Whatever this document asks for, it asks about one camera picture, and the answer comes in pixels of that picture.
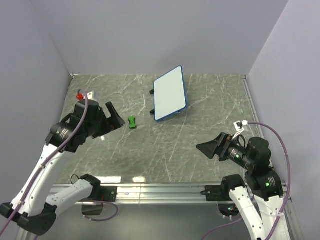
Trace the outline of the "green whiteboard eraser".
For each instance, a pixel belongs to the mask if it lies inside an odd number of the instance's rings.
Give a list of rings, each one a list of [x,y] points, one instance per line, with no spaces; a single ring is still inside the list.
[[[130,129],[136,129],[137,124],[136,124],[136,117],[134,115],[131,115],[128,117],[128,122],[129,122],[129,128]]]

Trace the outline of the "blue framed whiteboard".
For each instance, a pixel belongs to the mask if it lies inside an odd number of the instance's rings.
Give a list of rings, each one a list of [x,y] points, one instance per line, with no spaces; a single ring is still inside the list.
[[[186,109],[187,90],[181,65],[154,80],[153,90],[155,121],[159,122]]]

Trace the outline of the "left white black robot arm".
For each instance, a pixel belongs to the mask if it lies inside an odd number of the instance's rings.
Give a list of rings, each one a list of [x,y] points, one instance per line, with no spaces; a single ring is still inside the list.
[[[56,219],[82,200],[103,204],[115,202],[116,187],[103,189],[101,181],[85,174],[70,187],[49,195],[65,164],[87,138],[96,139],[121,128],[125,121],[111,102],[106,107],[110,117],[94,100],[78,101],[72,113],[53,125],[45,139],[40,159],[18,195],[1,204],[0,214],[36,236],[46,234]]]

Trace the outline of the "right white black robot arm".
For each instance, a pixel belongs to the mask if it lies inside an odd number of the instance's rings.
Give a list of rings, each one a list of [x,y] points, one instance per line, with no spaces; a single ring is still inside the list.
[[[282,206],[285,204],[281,179],[270,166],[272,152],[269,142],[252,137],[241,145],[241,135],[220,133],[214,140],[198,144],[196,148],[208,159],[231,160],[246,170],[223,177],[220,193],[232,200],[253,240],[289,240],[290,233]]]

